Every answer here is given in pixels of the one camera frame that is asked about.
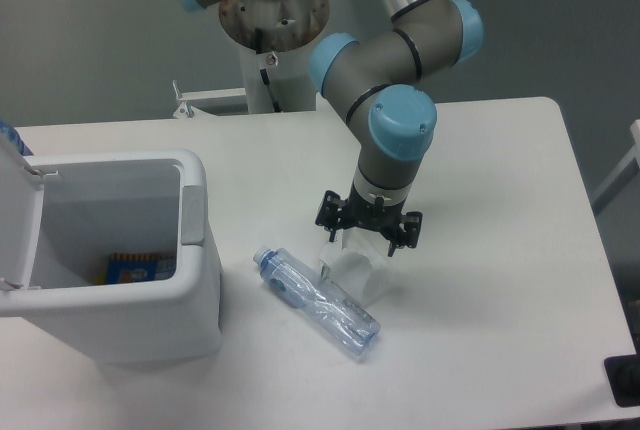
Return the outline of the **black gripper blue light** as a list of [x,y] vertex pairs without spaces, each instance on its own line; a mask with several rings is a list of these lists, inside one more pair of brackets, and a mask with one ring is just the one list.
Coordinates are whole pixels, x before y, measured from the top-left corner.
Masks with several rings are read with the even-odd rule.
[[380,233],[388,241],[387,256],[393,257],[398,249],[416,248],[422,228],[423,213],[412,211],[402,214],[404,204],[404,201],[395,205],[371,203],[355,187],[351,188],[347,200],[327,190],[315,224],[329,233],[329,242],[336,240],[339,230],[354,227]]

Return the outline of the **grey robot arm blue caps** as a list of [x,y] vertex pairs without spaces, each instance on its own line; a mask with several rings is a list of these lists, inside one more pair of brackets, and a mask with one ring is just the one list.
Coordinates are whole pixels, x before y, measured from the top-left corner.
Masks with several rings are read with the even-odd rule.
[[403,207],[437,120],[417,83],[480,49],[478,11],[466,0],[383,0],[392,27],[362,43],[328,32],[328,0],[179,1],[189,11],[217,8],[240,54],[250,112],[306,110],[322,97],[360,143],[349,195],[327,192],[317,224],[415,247],[422,215]]

